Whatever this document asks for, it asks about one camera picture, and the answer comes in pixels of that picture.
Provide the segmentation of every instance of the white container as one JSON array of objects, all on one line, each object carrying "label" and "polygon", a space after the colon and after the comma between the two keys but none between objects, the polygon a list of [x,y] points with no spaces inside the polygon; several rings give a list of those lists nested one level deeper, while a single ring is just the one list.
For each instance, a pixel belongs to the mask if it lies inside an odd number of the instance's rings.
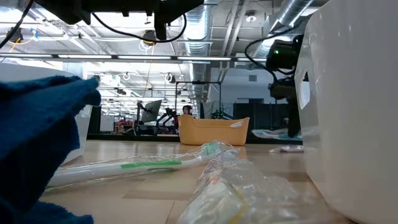
[{"label": "white container", "polygon": [[106,132],[114,131],[114,116],[113,115],[101,115],[99,131],[106,131]]},{"label": "white container", "polygon": [[360,223],[398,223],[397,9],[329,1],[308,23],[295,77],[307,172]]},{"label": "white container", "polygon": [[[71,77],[75,74],[51,68],[40,68],[24,65],[13,65],[9,63],[0,63],[0,82],[26,81],[38,78],[52,77],[56,75]],[[69,153],[63,164],[70,162],[78,156],[83,155],[86,146],[90,115],[91,106],[86,106],[83,110],[80,111],[78,115],[76,115],[75,119],[80,137],[80,148],[73,150],[71,153]]]}]

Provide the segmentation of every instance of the air duct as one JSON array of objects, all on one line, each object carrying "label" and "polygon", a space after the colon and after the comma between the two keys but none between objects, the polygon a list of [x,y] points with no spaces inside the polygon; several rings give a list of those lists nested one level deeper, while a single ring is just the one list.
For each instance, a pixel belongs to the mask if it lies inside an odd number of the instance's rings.
[{"label": "air duct", "polygon": [[[184,39],[206,40],[208,38],[210,28],[210,11],[210,6],[201,5],[186,13],[187,29],[184,32]],[[185,43],[185,48],[189,56],[208,56],[210,49],[209,44],[199,42],[187,42]],[[204,80],[205,72],[206,64],[190,64],[191,81]],[[195,98],[201,98],[203,86],[193,86],[192,88]]]},{"label": "air duct", "polygon": [[[292,26],[294,22],[301,16],[313,0],[285,0],[283,1],[280,10],[269,16],[263,26],[263,33],[267,36],[276,27]],[[263,41],[257,50],[253,53],[254,58],[264,58],[274,40]]]}]

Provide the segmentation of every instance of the plastic bag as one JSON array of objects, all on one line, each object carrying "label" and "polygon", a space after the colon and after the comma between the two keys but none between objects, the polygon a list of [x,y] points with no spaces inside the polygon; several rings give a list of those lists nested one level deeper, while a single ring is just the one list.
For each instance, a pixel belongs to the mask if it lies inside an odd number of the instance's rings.
[{"label": "plastic bag", "polygon": [[215,157],[178,224],[323,223],[328,207],[300,194],[278,176],[264,177],[252,162],[228,150]]},{"label": "plastic bag", "polygon": [[269,153],[300,153],[304,152],[304,146],[279,146],[275,149],[271,149]]},{"label": "plastic bag", "polygon": [[278,129],[274,131],[264,130],[264,129],[255,129],[252,130],[252,133],[258,138],[265,138],[265,139],[279,139],[279,140],[302,140],[301,134],[290,138],[287,135],[287,128],[285,129]]},{"label": "plastic bag", "polygon": [[185,169],[208,162],[221,152],[232,149],[228,143],[213,141],[185,154],[167,156],[137,156],[111,161],[58,169],[48,187],[75,184],[88,180],[102,179],[116,175],[136,174],[159,169]]}]

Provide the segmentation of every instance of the blue towel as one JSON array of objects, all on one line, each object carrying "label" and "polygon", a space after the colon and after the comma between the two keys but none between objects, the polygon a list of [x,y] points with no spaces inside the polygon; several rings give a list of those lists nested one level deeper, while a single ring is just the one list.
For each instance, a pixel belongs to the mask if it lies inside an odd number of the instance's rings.
[{"label": "blue towel", "polygon": [[78,77],[0,83],[0,223],[93,223],[38,199],[79,148],[75,115],[100,104],[97,86]]}]

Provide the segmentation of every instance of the tan basket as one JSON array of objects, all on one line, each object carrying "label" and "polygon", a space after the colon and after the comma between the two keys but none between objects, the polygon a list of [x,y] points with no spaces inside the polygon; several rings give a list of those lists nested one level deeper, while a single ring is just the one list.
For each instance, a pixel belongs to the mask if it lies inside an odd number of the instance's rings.
[{"label": "tan basket", "polygon": [[[246,143],[250,118],[239,120],[194,119],[190,115],[178,117],[180,142],[182,144],[200,146],[204,143],[219,140],[233,146],[243,146]],[[238,128],[231,125],[242,122]]]}]

